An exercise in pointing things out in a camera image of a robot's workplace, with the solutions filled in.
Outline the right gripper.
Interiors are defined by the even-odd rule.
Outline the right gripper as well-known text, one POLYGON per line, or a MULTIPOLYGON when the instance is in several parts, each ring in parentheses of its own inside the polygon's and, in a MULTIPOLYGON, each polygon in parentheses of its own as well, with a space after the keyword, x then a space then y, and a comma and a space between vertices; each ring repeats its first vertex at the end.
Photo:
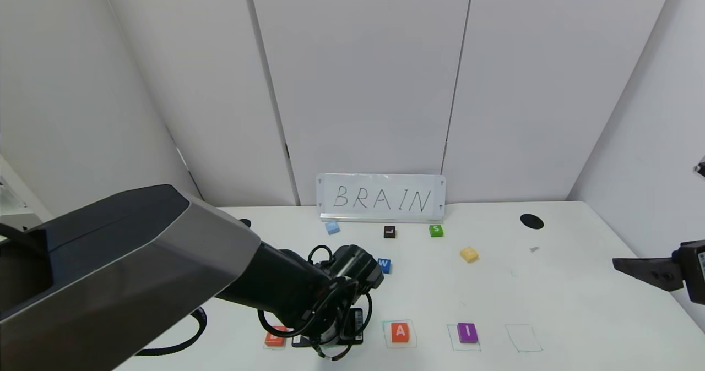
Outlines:
POLYGON ((673 258, 613 258, 614 269, 663 291, 687 289, 692 303, 704 305, 704 240, 682 242, 673 258))

